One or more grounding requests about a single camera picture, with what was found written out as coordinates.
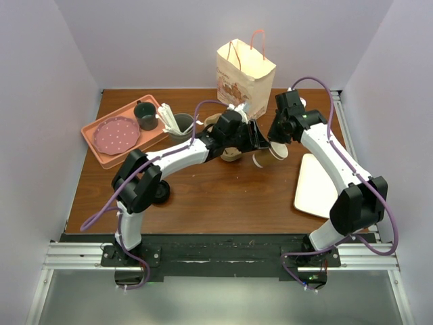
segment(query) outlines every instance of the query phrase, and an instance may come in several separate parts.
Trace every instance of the gray floor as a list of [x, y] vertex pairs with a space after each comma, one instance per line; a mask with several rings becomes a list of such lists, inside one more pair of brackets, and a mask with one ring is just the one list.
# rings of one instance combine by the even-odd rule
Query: gray floor
[[40, 324], [402, 324], [387, 272], [329, 273], [318, 295], [271, 278], [166, 278], [128, 291], [113, 271], [56, 271]]

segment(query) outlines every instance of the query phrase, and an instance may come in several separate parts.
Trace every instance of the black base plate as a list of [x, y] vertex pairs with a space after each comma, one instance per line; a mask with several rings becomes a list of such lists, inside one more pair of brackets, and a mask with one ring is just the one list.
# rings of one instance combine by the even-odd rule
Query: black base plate
[[[165, 276], [255, 277], [293, 280], [281, 266], [284, 252], [299, 252], [304, 234], [245, 234], [245, 235], [143, 235], [141, 254], [150, 264], [153, 282], [161, 282]], [[373, 234], [362, 235], [368, 242], [375, 242]], [[63, 234], [60, 242], [111, 242], [111, 235]], [[102, 266], [137, 265], [134, 260], [119, 261], [118, 251], [112, 245], [106, 247], [107, 257]], [[327, 254], [328, 267], [340, 266], [338, 249]], [[290, 267], [297, 270], [294, 259]], [[311, 259], [306, 267], [321, 267], [323, 259]]]

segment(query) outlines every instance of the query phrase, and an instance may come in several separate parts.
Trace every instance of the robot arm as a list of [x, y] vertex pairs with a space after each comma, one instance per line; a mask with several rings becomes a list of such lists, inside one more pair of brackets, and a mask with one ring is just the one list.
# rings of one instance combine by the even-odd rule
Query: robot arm
[[[197, 134], [193, 142], [187, 140], [183, 144], [146, 154], [134, 150], [127, 156], [112, 181], [114, 190], [141, 165], [155, 160], [143, 170], [143, 176], [134, 177], [117, 198], [117, 206], [122, 211], [122, 240], [128, 251], [140, 244], [144, 210], [153, 203], [160, 181], [165, 177], [188, 166], [219, 157], [225, 148], [236, 147], [241, 152], [268, 148], [269, 143], [258, 130], [256, 121], [248, 121], [247, 109], [245, 104], [236, 108], [230, 105], [213, 125], [212, 131], [205, 130]], [[118, 231], [115, 236], [120, 244]]]
[[383, 177], [373, 178], [357, 164], [331, 133], [327, 137], [327, 121], [317, 110], [306, 111], [297, 91], [288, 91], [276, 96], [277, 112], [269, 130], [271, 141], [290, 144], [300, 142], [321, 163], [333, 181], [338, 198], [329, 212], [329, 220], [309, 235], [311, 248], [320, 251], [335, 245], [349, 234], [367, 228], [384, 217], [384, 206], [359, 178], [349, 169], [342, 157], [334, 150], [330, 141], [343, 157], [363, 178], [368, 179], [386, 199], [388, 184]]

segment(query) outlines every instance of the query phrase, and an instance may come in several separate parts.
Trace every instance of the black wheel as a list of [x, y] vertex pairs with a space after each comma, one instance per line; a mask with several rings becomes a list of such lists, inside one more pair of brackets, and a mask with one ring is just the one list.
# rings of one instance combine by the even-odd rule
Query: black wheel
[[162, 204], [170, 197], [170, 186], [166, 181], [160, 181], [154, 197], [154, 204]]

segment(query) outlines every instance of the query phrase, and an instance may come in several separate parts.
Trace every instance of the paper bag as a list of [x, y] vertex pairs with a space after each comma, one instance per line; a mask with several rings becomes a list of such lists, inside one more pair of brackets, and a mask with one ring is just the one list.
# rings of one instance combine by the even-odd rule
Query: paper bag
[[[256, 33], [263, 33], [263, 53], [252, 47]], [[274, 63], [265, 57], [265, 32], [257, 30], [251, 44], [234, 39], [220, 47], [216, 56], [217, 97], [235, 106], [249, 103], [248, 117], [258, 118], [267, 109], [271, 94]]]

